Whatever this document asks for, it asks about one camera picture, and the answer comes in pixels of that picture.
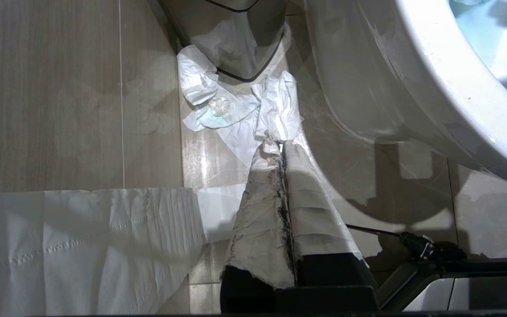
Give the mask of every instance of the toilet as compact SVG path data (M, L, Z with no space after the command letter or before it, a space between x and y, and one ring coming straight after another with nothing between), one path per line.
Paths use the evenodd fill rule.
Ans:
M358 138L423 142L507 180L507 37L487 53L477 28L484 17L507 32L507 0L452 1L305 0L318 79L337 123Z

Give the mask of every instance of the black cable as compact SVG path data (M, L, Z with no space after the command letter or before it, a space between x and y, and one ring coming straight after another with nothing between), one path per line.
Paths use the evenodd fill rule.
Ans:
M394 236L394 237L400 237L400 233L394 233L394 232L384 231L384 230L379 230L379 229L371 229L371 228L366 228L366 227L360 227L358 225L348 225L347 223L346 223L345 226L348 227L348 228L350 228L350 229L355 229L355 230L359 230L359 231L367 231L367 232L372 232L372 233L380 233L382 235L389 235L389 236Z

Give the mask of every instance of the gray trash can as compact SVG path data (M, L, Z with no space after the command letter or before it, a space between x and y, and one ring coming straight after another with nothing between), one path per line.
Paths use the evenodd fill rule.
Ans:
M285 0L159 0L183 46L195 44L217 68L252 81L283 33Z

